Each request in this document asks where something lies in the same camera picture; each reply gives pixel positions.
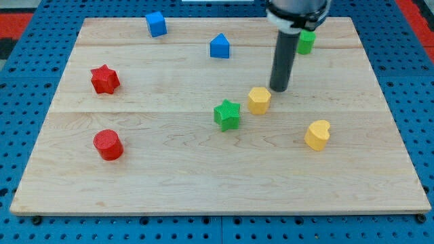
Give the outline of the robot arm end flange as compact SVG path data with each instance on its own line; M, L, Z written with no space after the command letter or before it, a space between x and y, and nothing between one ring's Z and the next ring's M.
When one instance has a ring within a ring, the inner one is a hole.
M331 0L268 0L267 19L285 34L314 31L326 20L331 4Z

